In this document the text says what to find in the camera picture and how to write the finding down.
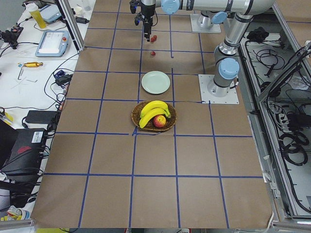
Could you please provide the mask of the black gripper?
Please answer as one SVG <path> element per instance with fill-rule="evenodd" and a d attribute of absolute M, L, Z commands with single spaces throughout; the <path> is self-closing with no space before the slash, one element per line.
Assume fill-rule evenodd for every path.
<path fill-rule="evenodd" d="M 136 9 L 140 7 L 140 12 L 135 16 L 134 24 L 139 25 L 143 22 L 144 25 L 144 37 L 147 42 L 150 42 L 150 35 L 153 26 L 153 16 L 156 10 L 156 0 L 131 0 L 130 11 L 132 14 L 136 13 Z"/>

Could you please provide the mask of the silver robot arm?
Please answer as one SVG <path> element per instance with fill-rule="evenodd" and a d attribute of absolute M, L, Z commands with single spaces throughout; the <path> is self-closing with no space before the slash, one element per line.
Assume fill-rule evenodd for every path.
<path fill-rule="evenodd" d="M 142 22 L 144 37 L 148 42 L 151 41 L 152 27 L 156 25 L 153 22 L 153 17 L 157 17 L 156 8 L 160 7 L 165 13 L 172 15 L 182 7 L 180 0 L 131 0 L 129 4 L 132 14 L 135 14 L 136 9 L 140 7 L 140 12 L 136 14 L 134 23 L 139 25 Z M 227 13 L 201 11 L 199 15 L 192 14 L 192 16 L 195 17 L 195 25 L 199 29 L 211 29 L 214 25 L 223 23 L 227 18 Z"/>
<path fill-rule="evenodd" d="M 273 0 L 157 0 L 155 6 L 161 7 L 167 14 L 174 14 L 178 10 L 235 14 L 224 41 L 214 51 L 217 71 L 207 85 L 210 94 L 222 98 L 228 94 L 233 79 L 239 73 L 240 65 L 233 56 L 248 25 L 254 15 L 267 11 L 274 3 Z"/>

